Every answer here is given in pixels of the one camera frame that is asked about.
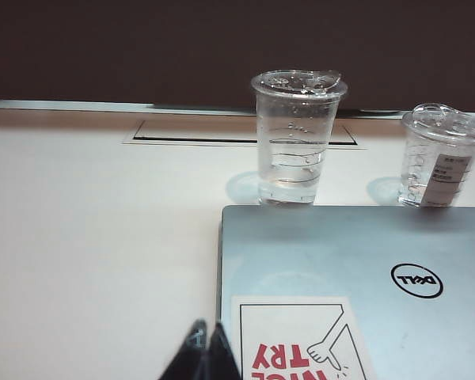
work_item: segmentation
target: cup lid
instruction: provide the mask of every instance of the cup lid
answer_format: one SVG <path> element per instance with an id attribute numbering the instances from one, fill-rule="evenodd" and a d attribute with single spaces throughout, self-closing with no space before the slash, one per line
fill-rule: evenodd
<path id="1" fill-rule="evenodd" d="M 252 87 L 276 97 L 338 101 L 347 92 L 341 74 L 334 70 L 276 70 L 257 75 Z"/>
<path id="2" fill-rule="evenodd" d="M 445 143 L 475 145 L 475 116 L 444 104 L 417 105 L 401 121 L 423 137 Z"/>

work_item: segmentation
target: table surface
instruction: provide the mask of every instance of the table surface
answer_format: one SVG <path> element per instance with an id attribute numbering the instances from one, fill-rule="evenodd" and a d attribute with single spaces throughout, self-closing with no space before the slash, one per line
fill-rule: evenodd
<path id="1" fill-rule="evenodd" d="M 155 114 L 0 110 L 0 379 L 155 379 L 215 322 L 221 211 L 256 148 L 126 144 Z M 398 120 L 343 120 L 315 201 L 393 204 Z M 475 206 L 475 165 L 458 206 Z"/>

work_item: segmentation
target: clear plastic cup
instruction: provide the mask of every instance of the clear plastic cup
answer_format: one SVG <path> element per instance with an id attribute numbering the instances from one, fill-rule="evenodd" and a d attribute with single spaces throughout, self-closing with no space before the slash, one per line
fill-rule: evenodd
<path id="1" fill-rule="evenodd" d="M 256 91 L 261 203 L 313 203 L 338 104 L 340 73 L 278 70 L 252 79 Z"/>
<path id="2" fill-rule="evenodd" d="M 407 140 L 399 201 L 449 206 L 475 160 L 475 117 L 443 104 L 421 104 L 402 119 Z"/>

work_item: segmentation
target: laptop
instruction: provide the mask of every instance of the laptop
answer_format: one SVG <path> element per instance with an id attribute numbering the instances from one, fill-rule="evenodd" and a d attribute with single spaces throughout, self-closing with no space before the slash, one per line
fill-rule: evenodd
<path id="1" fill-rule="evenodd" d="M 228 206 L 219 260 L 227 332 L 236 296 L 344 297 L 376 378 L 475 379 L 475 207 Z"/>

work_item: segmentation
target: sticker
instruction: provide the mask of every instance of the sticker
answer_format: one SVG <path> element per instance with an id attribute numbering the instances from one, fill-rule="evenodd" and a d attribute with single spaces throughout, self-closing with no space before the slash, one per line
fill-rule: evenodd
<path id="1" fill-rule="evenodd" d="M 372 380 L 345 297 L 232 298 L 232 346 L 244 380 Z"/>
<path id="2" fill-rule="evenodd" d="M 471 157 L 440 154 L 427 183 L 421 206 L 448 206 L 458 193 Z"/>

